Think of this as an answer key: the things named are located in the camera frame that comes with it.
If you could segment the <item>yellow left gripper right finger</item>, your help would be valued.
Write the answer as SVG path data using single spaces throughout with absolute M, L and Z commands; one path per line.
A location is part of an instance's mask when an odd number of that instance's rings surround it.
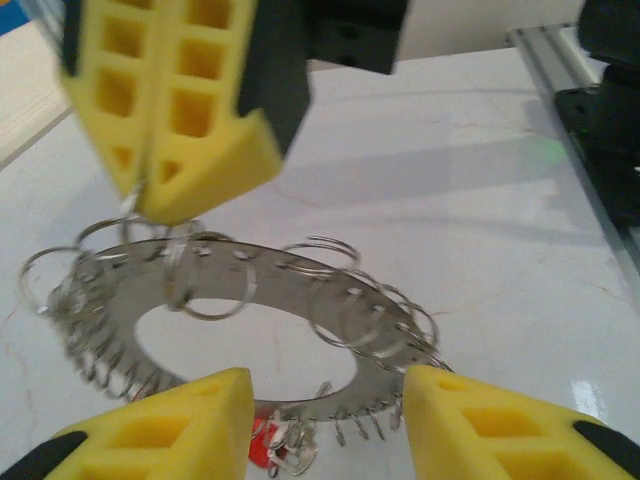
M 636 479 L 639 446 L 600 420 L 435 367 L 404 379 L 418 479 Z

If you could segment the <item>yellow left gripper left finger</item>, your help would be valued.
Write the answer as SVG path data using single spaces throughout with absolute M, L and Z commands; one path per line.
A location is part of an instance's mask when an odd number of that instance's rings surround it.
M 230 368 L 70 425 L 4 479 L 243 479 L 251 374 Z

